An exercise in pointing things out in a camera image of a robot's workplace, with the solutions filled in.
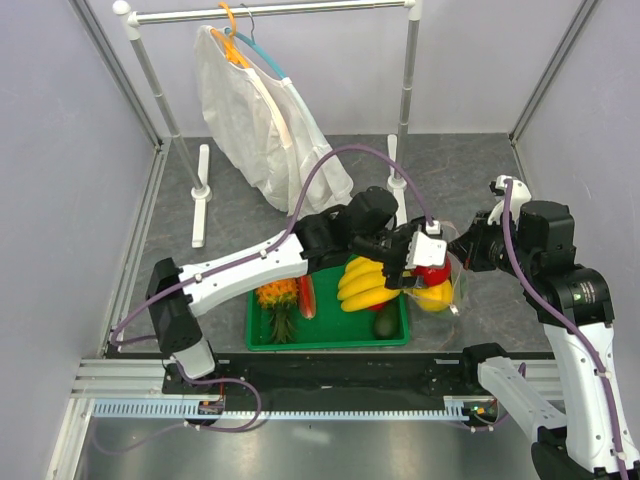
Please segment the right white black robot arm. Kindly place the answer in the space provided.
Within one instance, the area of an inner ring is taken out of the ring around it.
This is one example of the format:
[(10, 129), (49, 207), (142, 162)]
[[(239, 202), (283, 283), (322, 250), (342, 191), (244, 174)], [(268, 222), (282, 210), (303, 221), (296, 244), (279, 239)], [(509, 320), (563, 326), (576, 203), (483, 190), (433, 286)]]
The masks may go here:
[(611, 294), (599, 272), (576, 263), (574, 227), (568, 206), (534, 200), (521, 206), (509, 238), (480, 211), (449, 245), (467, 270), (527, 280), (524, 296), (551, 344), (565, 409), (543, 398), (496, 343), (465, 348), (457, 377), (465, 391), (487, 390), (504, 406), (529, 439), (539, 478), (636, 479), (639, 451), (616, 403)]

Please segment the clear dotted zip top bag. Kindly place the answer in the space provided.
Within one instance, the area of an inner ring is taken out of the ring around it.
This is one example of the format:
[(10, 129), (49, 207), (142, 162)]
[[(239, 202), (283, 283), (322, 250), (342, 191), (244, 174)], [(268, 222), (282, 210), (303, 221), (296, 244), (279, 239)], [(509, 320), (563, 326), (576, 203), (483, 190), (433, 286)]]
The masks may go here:
[(466, 272), (450, 243), (459, 236), (448, 221), (423, 225), (414, 219), (403, 265), (410, 286), (403, 292), (423, 311), (458, 316), (467, 292)]

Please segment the yellow lemon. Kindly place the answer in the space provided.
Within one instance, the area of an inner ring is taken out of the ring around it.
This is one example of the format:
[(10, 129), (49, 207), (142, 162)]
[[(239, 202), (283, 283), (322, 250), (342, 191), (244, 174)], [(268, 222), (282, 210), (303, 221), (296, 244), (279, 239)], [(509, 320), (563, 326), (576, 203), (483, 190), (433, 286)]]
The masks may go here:
[(412, 289), (411, 297), (426, 312), (441, 312), (453, 303), (454, 289), (450, 280), (428, 288)]

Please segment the green plastic lettuce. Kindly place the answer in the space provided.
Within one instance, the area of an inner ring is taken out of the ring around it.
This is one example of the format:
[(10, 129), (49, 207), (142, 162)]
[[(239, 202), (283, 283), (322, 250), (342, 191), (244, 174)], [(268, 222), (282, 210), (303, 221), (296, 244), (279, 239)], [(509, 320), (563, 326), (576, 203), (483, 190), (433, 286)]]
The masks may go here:
[(455, 299), (458, 303), (464, 303), (468, 297), (469, 279), (468, 272), (460, 270), (455, 283)]

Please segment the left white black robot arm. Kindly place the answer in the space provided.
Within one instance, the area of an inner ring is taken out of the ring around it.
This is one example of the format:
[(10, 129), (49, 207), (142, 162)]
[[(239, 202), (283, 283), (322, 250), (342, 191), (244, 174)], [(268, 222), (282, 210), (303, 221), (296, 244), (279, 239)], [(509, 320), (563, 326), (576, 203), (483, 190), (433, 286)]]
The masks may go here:
[(397, 209), (389, 191), (370, 187), (346, 205), (307, 215), (267, 241), (210, 263), (157, 262), (145, 298), (161, 352), (176, 361), (190, 387), (208, 393), (220, 371), (198, 318), (219, 304), (273, 281), (340, 266), (353, 255), (382, 263), (388, 285), (403, 287), (412, 242), (424, 235), (428, 219), (389, 228)]

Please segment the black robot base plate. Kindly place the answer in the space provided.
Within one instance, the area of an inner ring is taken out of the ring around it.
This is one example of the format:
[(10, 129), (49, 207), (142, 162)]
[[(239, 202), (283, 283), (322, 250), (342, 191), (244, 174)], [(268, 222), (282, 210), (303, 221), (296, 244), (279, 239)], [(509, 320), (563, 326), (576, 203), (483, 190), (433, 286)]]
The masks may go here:
[(487, 397), (469, 367), (461, 353), (229, 353), (210, 376), (250, 383), (268, 413), (398, 412)]

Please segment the red tomato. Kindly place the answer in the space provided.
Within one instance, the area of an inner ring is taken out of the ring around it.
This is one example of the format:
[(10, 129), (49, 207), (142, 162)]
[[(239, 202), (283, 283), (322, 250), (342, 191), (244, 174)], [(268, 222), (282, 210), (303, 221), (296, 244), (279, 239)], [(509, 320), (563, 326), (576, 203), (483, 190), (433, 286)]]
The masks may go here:
[(426, 288), (434, 287), (449, 280), (451, 265), (446, 263), (440, 268), (417, 266), (413, 270), (413, 275), (419, 278)]

